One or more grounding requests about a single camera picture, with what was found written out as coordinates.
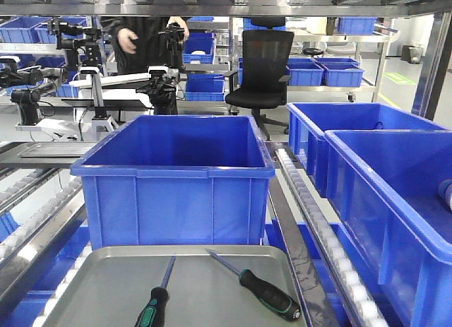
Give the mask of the black robot arm on stand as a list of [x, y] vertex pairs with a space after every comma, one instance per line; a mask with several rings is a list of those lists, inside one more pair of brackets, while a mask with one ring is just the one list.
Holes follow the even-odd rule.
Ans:
[[184, 29], [171, 23], [158, 33], [165, 41], [170, 54], [169, 66], [150, 66], [148, 83], [136, 89], [136, 93], [148, 96], [156, 115], [178, 115], [177, 88], [180, 72], [184, 70], [182, 53], [184, 51]]

